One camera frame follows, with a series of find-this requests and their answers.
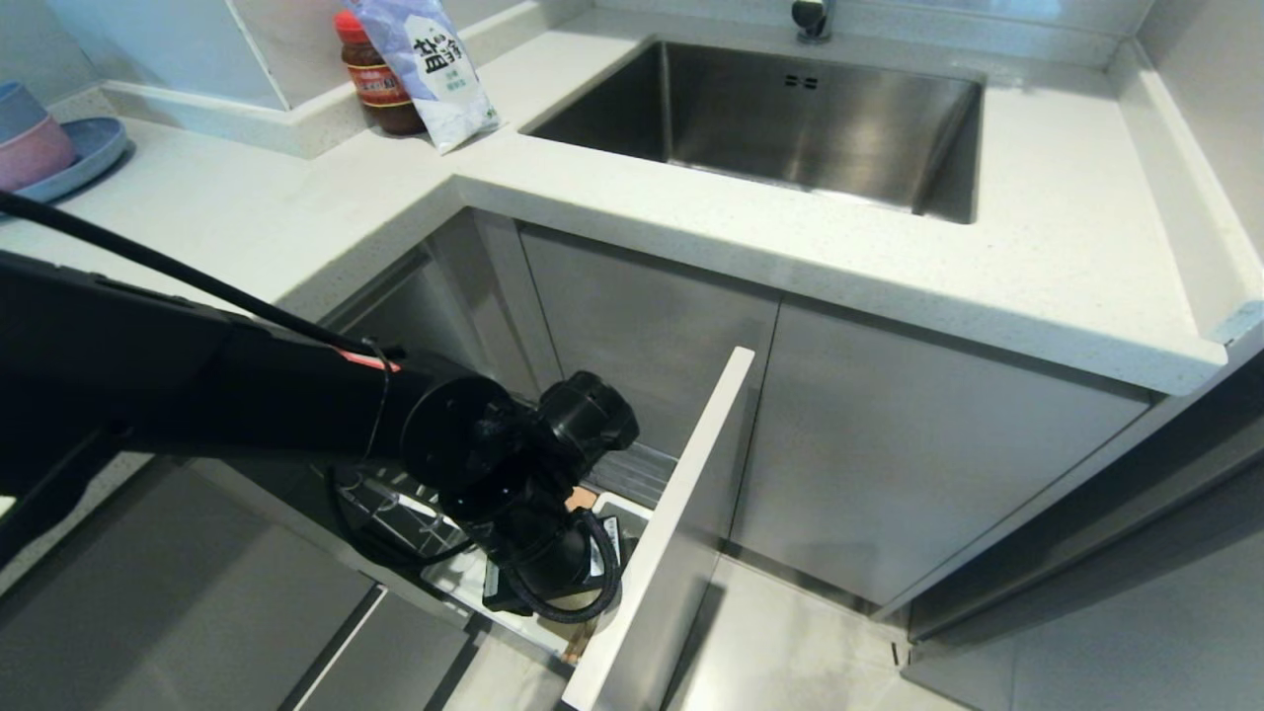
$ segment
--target pink cup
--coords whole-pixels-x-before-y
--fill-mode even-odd
[[[66,170],[75,162],[75,144],[52,116],[0,143],[0,190],[21,190]]]

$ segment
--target salt bag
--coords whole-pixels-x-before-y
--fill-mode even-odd
[[[478,81],[440,0],[343,0],[403,83],[435,148],[447,153],[495,130],[501,116]]]

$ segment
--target red lid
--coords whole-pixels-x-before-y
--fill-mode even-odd
[[[355,19],[355,15],[350,10],[343,10],[334,15],[334,30],[337,32],[339,39],[348,44],[369,43],[369,35],[364,33],[364,25],[360,24],[360,20]]]

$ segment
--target floor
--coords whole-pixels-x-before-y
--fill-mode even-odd
[[[905,682],[900,630],[722,558],[666,711],[961,711]],[[565,679],[490,636],[444,711],[552,711]]]

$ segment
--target white countertop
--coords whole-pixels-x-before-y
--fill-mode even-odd
[[[518,133],[653,38],[986,81],[977,221]],[[1225,363],[1189,315],[1102,73],[872,38],[805,47],[781,28],[593,10],[480,75],[508,125],[446,157],[364,132],[306,161],[126,120],[131,159],[61,206],[307,318],[474,206],[1160,392],[1188,393]],[[0,221],[0,249],[216,304],[35,225]],[[0,592],[143,462],[116,461],[0,574]]]

